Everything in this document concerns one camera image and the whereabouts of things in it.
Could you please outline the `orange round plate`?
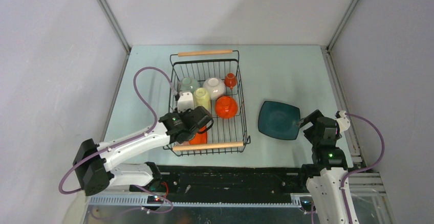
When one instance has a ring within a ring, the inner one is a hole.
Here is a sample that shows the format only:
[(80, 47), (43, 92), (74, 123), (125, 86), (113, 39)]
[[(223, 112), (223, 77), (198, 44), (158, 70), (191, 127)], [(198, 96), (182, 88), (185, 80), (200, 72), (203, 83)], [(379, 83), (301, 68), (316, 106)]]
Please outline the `orange round plate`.
[(207, 126), (204, 126), (199, 130), (198, 133), (191, 139), (188, 144), (189, 145), (198, 145), (198, 144), (207, 144), (208, 135), (207, 135)]

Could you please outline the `teal square plate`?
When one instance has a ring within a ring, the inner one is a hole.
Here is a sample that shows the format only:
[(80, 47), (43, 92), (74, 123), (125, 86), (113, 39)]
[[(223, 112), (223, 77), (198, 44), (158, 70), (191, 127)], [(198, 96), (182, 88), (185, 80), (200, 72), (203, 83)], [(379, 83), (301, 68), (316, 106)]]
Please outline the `teal square plate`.
[(300, 109), (296, 106), (266, 100), (262, 103), (258, 115), (258, 131), (268, 137), (293, 141), (299, 134), (297, 123), (300, 121)]

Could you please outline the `yellow ceramic mug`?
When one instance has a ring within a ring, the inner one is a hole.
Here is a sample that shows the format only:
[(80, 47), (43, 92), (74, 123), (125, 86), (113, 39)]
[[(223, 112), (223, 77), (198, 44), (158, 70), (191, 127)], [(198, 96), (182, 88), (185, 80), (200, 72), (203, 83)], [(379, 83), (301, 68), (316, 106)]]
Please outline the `yellow ceramic mug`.
[(211, 99), (207, 89), (203, 87), (197, 88), (193, 93), (193, 101), (195, 107), (202, 106), (208, 112), (211, 112)]

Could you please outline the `white pink fluted plate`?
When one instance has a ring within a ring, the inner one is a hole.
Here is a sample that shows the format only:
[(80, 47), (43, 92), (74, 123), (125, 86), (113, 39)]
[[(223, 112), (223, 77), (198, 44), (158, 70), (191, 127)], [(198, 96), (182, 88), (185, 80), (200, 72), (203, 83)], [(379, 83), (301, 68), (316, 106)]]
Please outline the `white pink fluted plate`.
[(177, 146), (188, 146), (188, 145), (190, 145), (189, 141), (177, 143)]

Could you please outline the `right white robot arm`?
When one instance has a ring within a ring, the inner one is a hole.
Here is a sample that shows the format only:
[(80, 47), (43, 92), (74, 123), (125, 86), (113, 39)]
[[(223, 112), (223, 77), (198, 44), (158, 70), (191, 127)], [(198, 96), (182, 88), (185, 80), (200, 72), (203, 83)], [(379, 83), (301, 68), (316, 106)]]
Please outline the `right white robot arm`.
[(303, 135), (312, 145), (313, 162), (302, 165), (297, 184), (300, 190), (310, 193), (311, 210), (320, 223), (359, 223), (349, 188), (348, 164), (337, 146), (341, 134), (351, 125), (345, 112), (329, 118), (317, 109), (297, 125), (309, 125)]

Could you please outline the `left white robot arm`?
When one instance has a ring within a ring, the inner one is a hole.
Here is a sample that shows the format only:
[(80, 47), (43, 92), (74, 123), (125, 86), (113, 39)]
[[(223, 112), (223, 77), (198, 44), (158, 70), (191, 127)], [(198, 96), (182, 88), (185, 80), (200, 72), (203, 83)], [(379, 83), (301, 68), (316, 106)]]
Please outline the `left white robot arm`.
[(117, 140), (83, 141), (73, 161), (80, 189), (86, 196), (114, 186), (157, 191), (162, 185), (162, 176), (156, 164), (128, 164), (127, 160), (157, 147), (189, 141), (195, 135), (205, 133), (213, 124), (211, 113), (199, 106), (180, 113), (167, 113), (155, 125)]

